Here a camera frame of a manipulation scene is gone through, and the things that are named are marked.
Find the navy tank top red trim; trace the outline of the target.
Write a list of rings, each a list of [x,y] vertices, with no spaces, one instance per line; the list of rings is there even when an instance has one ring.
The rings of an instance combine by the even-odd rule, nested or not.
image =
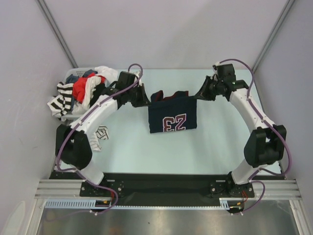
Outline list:
[[[148,123],[151,134],[196,129],[197,100],[188,91],[165,97],[160,90],[151,95]]]

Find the thin striped white tank top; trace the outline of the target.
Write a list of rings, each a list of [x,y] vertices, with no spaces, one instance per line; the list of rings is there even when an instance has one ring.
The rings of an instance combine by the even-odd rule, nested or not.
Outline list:
[[[109,139],[108,128],[104,125],[98,127],[98,129],[89,138],[89,143],[92,151],[101,152],[101,141]]]

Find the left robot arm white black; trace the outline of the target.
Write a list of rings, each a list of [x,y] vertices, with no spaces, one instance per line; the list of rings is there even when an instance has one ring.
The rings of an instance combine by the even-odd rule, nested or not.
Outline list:
[[[105,88],[96,103],[80,118],[70,125],[61,124],[56,131],[55,155],[57,168],[60,161],[73,167],[85,180],[91,182],[91,190],[96,195],[104,195],[108,183],[104,173],[92,160],[90,140],[93,133],[111,114],[122,105],[130,102],[133,107],[148,106],[144,84],[141,83],[143,71],[119,73],[117,81]]]

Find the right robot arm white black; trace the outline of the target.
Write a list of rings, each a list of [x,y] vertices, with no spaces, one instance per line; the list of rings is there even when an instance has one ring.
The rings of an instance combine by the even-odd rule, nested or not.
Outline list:
[[[206,77],[195,98],[214,101],[219,95],[225,97],[240,113],[250,132],[244,147],[244,160],[225,180],[224,192],[238,196],[259,171],[268,171],[267,166],[283,158],[287,149],[287,130],[283,125],[276,125],[255,103],[250,94],[251,85],[237,80],[231,59],[217,62],[213,70],[213,75]]]

